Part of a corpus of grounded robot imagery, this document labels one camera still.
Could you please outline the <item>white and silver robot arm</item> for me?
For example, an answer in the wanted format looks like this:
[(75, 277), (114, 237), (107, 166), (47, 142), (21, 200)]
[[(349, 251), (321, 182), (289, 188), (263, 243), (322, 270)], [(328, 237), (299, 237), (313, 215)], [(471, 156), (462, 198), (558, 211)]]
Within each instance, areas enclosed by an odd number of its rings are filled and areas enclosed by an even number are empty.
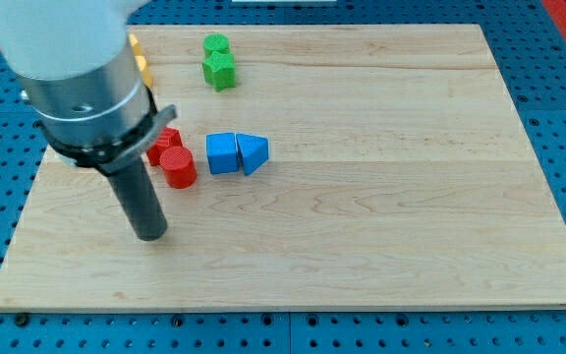
[(0, 0), (0, 50), (46, 140), (79, 167), (140, 161), (174, 106), (155, 111), (128, 39), (146, 0)]

